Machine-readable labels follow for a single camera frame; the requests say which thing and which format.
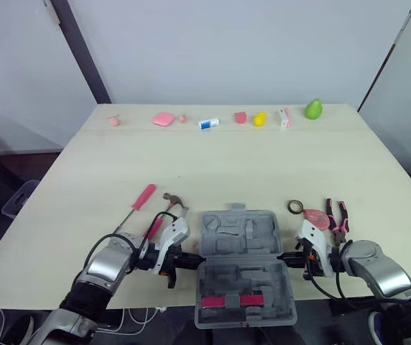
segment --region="claw hammer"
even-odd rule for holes
[[[169,193],[164,193],[162,198],[169,201],[169,206],[165,209],[165,212],[169,212],[170,209],[172,207],[174,207],[175,205],[180,205],[180,206],[182,206],[182,208],[185,208],[184,205],[183,205],[182,199],[180,199],[176,195],[172,195],[172,194],[169,194]],[[153,227],[152,227],[151,231],[148,234],[148,237],[147,237],[148,240],[150,240],[157,233],[157,231],[159,230],[159,228],[162,225],[162,221],[163,221],[164,216],[165,216],[165,214],[161,215],[158,219],[156,219],[156,221],[153,224]]]

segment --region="green pear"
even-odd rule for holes
[[[322,103],[319,98],[314,98],[305,108],[305,115],[310,120],[316,120],[322,114]]]

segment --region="wooden tabletop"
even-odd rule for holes
[[[274,112],[285,107],[292,126],[281,129]],[[160,111],[189,121],[156,126],[151,119]],[[266,111],[267,123],[236,124],[237,111]],[[107,118],[117,114],[121,125],[109,126]],[[221,124],[201,131],[197,121],[208,118]],[[162,194],[169,192],[190,207],[187,252],[198,251],[201,213],[235,202],[274,211],[291,251],[303,216],[289,213],[287,202],[323,210],[330,197],[346,203],[347,239],[375,241],[411,276],[411,179],[351,106],[325,105],[319,119],[308,120],[303,106],[100,105],[0,241],[0,308],[58,307],[89,249],[150,183],[157,190],[122,231],[143,234],[167,207]],[[302,270],[289,271],[296,299],[324,298]],[[195,279],[195,271],[177,270],[171,290],[166,277],[136,271],[109,307],[193,305]],[[334,279],[318,282],[336,293]],[[359,278],[342,275],[342,286],[347,296],[371,295]]]

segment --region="pink screwdriver handle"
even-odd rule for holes
[[[139,197],[137,198],[137,200],[135,201],[134,205],[132,205],[132,208],[134,210],[139,211],[140,208],[143,206],[144,203],[147,202],[147,200],[149,199],[149,197],[154,193],[154,191],[156,190],[156,185],[148,185],[144,191],[142,192],[142,194],[139,195]]]
[[[158,218],[156,219],[156,221],[154,221],[153,227],[151,228],[151,231],[149,232],[148,237],[147,237],[148,240],[152,239],[155,236],[157,231],[160,229],[161,225],[162,225],[162,218]]]

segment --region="roll of tape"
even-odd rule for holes
[[[287,205],[287,209],[290,213],[300,214],[303,212],[303,204],[299,200],[291,200]]]

